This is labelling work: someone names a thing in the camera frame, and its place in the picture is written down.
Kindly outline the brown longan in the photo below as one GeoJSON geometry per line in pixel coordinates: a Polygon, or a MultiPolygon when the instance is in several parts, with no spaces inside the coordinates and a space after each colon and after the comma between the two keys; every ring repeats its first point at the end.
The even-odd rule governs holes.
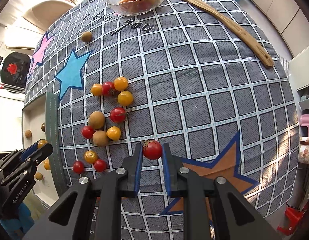
{"type": "Polygon", "coordinates": [[[95,131],[92,139],[99,147],[106,147],[109,144],[109,138],[105,131],[95,131]]]}
{"type": "Polygon", "coordinates": [[[26,137],[27,139],[29,139],[29,138],[32,137],[32,133],[31,133],[30,130],[26,130],[26,131],[25,131],[25,137],[26,137]]]}
{"type": "Polygon", "coordinates": [[[90,31],[85,31],[81,35],[82,42],[88,43],[92,40],[92,33],[90,31]]]}
{"type": "Polygon", "coordinates": [[[95,129],[102,129],[105,124],[105,116],[101,111],[94,111],[90,114],[89,125],[95,129]]]}
{"type": "Polygon", "coordinates": [[[35,179],[38,181],[42,181],[43,180],[43,175],[40,172],[36,172],[35,173],[35,179]]]}

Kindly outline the red plastic stool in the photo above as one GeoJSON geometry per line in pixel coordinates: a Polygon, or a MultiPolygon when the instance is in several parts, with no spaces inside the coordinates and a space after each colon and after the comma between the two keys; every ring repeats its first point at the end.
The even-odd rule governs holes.
{"type": "Polygon", "coordinates": [[[299,226],[302,219],[305,217],[306,213],[309,213],[308,203],[306,203],[301,210],[286,203],[286,210],[284,215],[285,218],[287,219],[287,225],[278,226],[276,229],[286,236],[292,235],[299,226]]]}

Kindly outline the dark brown tomato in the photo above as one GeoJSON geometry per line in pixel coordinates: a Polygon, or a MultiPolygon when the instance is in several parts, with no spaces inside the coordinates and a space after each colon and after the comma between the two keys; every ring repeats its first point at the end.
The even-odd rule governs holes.
{"type": "Polygon", "coordinates": [[[43,132],[46,131],[46,124],[45,124],[45,123],[43,123],[43,124],[41,125],[41,130],[42,130],[43,132]]]}

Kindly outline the white rectangular tray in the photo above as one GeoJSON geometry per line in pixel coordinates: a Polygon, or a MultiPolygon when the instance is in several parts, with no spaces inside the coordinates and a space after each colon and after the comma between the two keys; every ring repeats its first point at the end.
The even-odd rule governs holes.
{"type": "Polygon", "coordinates": [[[22,109],[22,142],[36,165],[33,193],[51,207],[67,191],[59,149],[59,97],[45,92],[22,109]]]}

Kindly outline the washing machine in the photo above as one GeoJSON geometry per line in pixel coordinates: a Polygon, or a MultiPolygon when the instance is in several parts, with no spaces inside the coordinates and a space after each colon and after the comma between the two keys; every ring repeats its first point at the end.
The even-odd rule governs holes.
{"type": "Polygon", "coordinates": [[[10,92],[24,94],[30,63],[28,55],[18,52],[5,58],[0,56],[0,85],[10,92]]]}

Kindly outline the red cherry tomato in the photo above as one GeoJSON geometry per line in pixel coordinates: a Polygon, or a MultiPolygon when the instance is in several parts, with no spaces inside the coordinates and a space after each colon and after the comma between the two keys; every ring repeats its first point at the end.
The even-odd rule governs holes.
{"type": "Polygon", "coordinates": [[[142,153],[144,157],[150,160],[156,160],[162,156],[163,150],[161,144],[158,141],[150,140],[144,143],[142,147],[142,153]]]}
{"type": "Polygon", "coordinates": [[[75,161],[73,164],[73,172],[76,174],[82,174],[85,171],[85,165],[82,161],[75,161]]]}
{"type": "Polygon", "coordinates": [[[102,85],[102,93],[103,96],[114,96],[116,93],[116,89],[114,87],[114,83],[111,81],[106,81],[102,85]]]}
{"type": "Polygon", "coordinates": [[[110,111],[110,120],[116,124],[126,120],[126,110],[123,107],[116,107],[110,111]]]}
{"type": "Polygon", "coordinates": [[[81,134],[86,139],[92,139],[95,130],[91,126],[84,126],[81,130],[81,134]]]}
{"type": "Polygon", "coordinates": [[[105,161],[103,161],[102,159],[97,159],[94,164],[94,169],[97,171],[97,172],[104,172],[107,168],[107,164],[105,161]]]}

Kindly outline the patterned wrapped box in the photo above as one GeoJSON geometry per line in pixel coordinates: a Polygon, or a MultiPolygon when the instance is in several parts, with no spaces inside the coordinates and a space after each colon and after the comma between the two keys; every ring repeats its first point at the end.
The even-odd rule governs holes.
{"type": "Polygon", "coordinates": [[[309,137],[301,137],[299,144],[298,161],[309,165],[309,137]]]}

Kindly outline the beige chair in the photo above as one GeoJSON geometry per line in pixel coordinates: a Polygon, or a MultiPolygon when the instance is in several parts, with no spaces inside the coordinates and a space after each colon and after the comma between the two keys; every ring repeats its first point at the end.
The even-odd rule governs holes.
{"type": "Polygon", "coordinates": [[[44,1],[29,8],[22,17],[45,32],[55,21],[72,8],[73,6],[66,2],[54,0],[44,1]]]}

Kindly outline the pink plastic stool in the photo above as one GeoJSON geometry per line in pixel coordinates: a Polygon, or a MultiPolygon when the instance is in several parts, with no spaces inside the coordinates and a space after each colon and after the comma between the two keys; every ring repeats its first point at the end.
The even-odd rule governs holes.
{"type": "Polygon", "coordinates": [[[302,114],[301,115],[300,126],[307,128],[307,136],[309,137],[309,114],[302,114]]]}

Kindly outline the long wooden stick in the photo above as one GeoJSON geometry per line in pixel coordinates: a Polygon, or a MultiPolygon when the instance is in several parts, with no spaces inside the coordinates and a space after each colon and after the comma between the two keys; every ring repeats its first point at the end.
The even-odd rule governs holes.
{"type": "Polygon", "coordinates": [[[185,1],[205,12],[214,16],[214,18],[218,19],[221,23],[223,23],[230,31],[232,31],[237,37],[239,37],[257,56],[257,58],[263,63],[263,65],[267,68],[274,66],[274,62],[270,57],[269,53],[265,51],[263,46],[253,38],[250,33],[246,31],[246,29],[242,28],[236,22],[231,20],[230,18],[224,16],[222,13],[218,12],[216,9],[206,4],[201,0],[182,0],[185,1]]]}

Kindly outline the yellow cherry tomato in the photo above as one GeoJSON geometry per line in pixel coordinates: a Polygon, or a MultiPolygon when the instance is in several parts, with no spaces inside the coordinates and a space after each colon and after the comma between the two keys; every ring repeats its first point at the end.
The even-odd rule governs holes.
{"type": "Polygon", "coordinates": [[[86,151],[84,153],[84,160],[89,164],[94,164],[98,160],[98,155],[94,151],[86,151]]]}
{"type": "Polygon", "coordinates": [[[133,103],[134,97],[131,92],[124,90],[119,93],[117,100],[118,104],[121,106],[129,106],[131,103],[133,103]]]}
{"type": "Polygon", "coordinates": [[[120,76],[120,77],[117,77],[113,81],[113,84],[114,84],[114,88],[117,91],[123,91],[123,90],[125,90],[128,87],[129,82],[128,82],[127,78],[125,78],[123,76],[120,76]]]}
{"type": "Polygon", "coordinates": [[[48,158],[43,162],[43,167],[45,170],[50,170],[50,163],[48,158]]]}
{"type": "Polygon", "coordinates": [[[45,139],[41,139],[39,140],[39,142],[37,143],[37,148],[40,149],[42,148],[45,144],[47,144],[48,141],[46,141],[45,139]]]}
{"type": "Polygon", "coordinates": [[[117,126],[112,126],[106,131],[106,135],[112,141],[118,141],[121,137],[121,129],[117,126]]]}
{"type": "Polygon", "coordinates": [[[91,93],[94,96],[102,96],[103,95],[103,85],[99,84],[99,83],[95,83],[92,87],[91,87],[91,93]]]}

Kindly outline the checkered star tablecloth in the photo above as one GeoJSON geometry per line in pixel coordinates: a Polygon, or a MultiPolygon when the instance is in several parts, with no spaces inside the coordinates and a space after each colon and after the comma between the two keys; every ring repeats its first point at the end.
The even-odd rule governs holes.
{"type": "Polygon", "coordinates": [[[67,188],[80,175],[75,161],[94,151],[104,172],[85,164],[84,176],[104,178],[138,143],[168,143],[171,153],[200,176],[229,180],[276,228],[290,200],[298,167],[299,127],[293,92],[272,44],[234,0],[201,0],[230,18],[263,46],[267,68],[223,23],[182,0],[163,0],[138,16],[114,12],[107,0],[84,0],[55,21],[36,46],[42,53],[26,84],[25,102],[45,92],[59,97],[59,149],[67,188]],[[82,42],[85,31],[92,40],[82,42]],[[123,76],[134,100],[94,96],[91,87],[123,76]],[[110,111],[126,110],[116,124],[110,111]],[[99,147],[82,136],[90,114],[102,129],[121,129],[99,147]]]}

